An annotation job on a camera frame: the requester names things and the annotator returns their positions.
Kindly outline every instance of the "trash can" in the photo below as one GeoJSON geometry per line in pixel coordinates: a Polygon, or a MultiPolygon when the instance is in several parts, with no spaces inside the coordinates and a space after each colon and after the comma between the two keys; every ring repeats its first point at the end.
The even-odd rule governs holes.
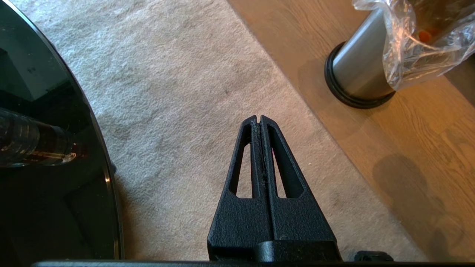
{"type": "Polygon", "coordinates": [[[350,40],[337,45],[327,57],[325,81],[340,101],[356,108],[373,108],[395,94],[384,75],[385,39],[383,12],[374,10],[350,40]]]}
{"type": "Polygon", "coordinates": [[[382,105],[475,52],[473,0],[353,0],[353,6],[372,12],[325,62],[330,91],[349,106],[382,105]]]}

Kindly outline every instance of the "carpet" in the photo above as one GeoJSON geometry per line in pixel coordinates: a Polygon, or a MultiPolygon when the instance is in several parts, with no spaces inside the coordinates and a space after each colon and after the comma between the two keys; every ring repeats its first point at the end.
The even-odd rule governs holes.
{"type": "Polygon", "coordinates": [[[127,259],[208,259],[238,129],[254,114],[279,124],[344,259],[426,259],[225,0],[13,3],[94,110],[118,168],[127,259]]]}

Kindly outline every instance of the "glass table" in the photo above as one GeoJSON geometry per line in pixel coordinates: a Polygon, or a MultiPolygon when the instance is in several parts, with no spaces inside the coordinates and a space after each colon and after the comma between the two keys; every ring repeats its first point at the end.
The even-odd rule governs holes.
{"type": "Polygon", "coordinates": [[[124,257],[113,165],[87,99],[46,37],[1,0],[0,165],[0,266],[124,257]]]}

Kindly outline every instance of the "bottle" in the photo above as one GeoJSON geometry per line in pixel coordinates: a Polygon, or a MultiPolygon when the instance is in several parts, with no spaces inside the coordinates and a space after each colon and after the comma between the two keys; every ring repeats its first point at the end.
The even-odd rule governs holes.
{"type": "Polygon", "coordinates": [[[85,152],[68,131],[0,109],[0,167],[61,165],[85,152]]]}

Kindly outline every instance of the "black rubber base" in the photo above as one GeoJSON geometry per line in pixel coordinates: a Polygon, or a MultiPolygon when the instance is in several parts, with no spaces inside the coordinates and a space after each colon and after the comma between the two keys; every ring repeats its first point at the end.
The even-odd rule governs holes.
{"type": "Polygon", "coordinates": [[[337,45],[333,51],[328,55],[325,61],[325,81],[333,93],[333,95],[338,98],[338,100],[342,101],[343,103],[356,108],[374,108],[386,103],[391,97],[396,93],[390,93],[388,95],[383,96],[382,98],[378,99],[361,99],[354,96],[349,95],[345,92],[345,90],[338,84],[335,79],[335,75],[333,74],[333,60],[335,59],[338,51],[342,48],[345,42],[337,45]]]}

